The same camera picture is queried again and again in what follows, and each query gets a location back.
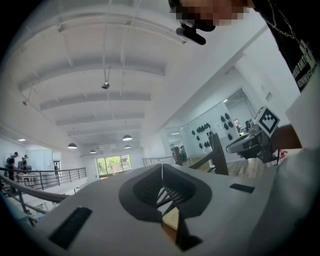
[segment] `security camera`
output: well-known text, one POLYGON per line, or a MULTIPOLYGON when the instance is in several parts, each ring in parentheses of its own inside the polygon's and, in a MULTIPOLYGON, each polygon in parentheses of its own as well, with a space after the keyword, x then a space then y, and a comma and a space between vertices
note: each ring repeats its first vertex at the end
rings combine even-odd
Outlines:
POLYGON ((104 82, 103 85, 101 86, 102 89, 108 89, 110 87, 110 83, 104 82))

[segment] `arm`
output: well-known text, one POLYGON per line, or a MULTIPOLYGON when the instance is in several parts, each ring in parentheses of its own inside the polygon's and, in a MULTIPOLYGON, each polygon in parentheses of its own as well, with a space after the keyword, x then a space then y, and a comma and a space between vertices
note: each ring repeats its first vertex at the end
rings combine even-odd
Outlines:
POLYGON ((274 131, 272 135, 272 149, 274 151, 301 148, 300 140, 291 124, 282 126, 274 131))

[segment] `black slot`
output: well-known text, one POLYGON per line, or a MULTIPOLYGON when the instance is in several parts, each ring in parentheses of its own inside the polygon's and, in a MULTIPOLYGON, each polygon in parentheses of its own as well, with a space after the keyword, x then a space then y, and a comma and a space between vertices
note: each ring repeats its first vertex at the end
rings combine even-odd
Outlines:
POLYGON ((250 193, 252 194, 252 192, 255 190, 255 188, 253 186, 246 186, 246 185, 241 185, 241 184, 232 184, 230 186, 231 189, 234 189, 234 190, 239 190, 239 191, 242 191, 242 192, 246 192, 246 193, 250 193))
POLYGON ((86 223, 92 210, 79 207, 50 235, 49 240, 67 250, 86 223))

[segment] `ceiling light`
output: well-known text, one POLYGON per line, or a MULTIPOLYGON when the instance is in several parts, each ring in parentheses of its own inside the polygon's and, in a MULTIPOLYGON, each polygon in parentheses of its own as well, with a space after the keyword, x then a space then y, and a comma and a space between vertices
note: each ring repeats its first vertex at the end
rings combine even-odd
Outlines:
POLYGON ((70 144, 68 145, 68 149, 75 150, 75 149, 77 149, 77 145, 74 144, 74 143, 70 143, 70 144))
POLYGON ((124 135, 123 139, 122 139, 124 142, 127 142, 127 141, 131 141, 132 140, 132 137, 130 135, 124 135))

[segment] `glass door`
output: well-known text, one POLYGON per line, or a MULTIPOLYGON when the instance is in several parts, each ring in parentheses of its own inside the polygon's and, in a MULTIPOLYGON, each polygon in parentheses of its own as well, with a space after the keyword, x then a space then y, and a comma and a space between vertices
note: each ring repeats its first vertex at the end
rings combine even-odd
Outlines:
POLYGON ((102 179, 108 178, 106 159, 98 158, 96 160, 96 165, 98 169, 99 179, 102 180, 102 179))
POLYGON ((105 161, 108 175, 114 175, 124 171, 120 156, 107 157, 105 161))

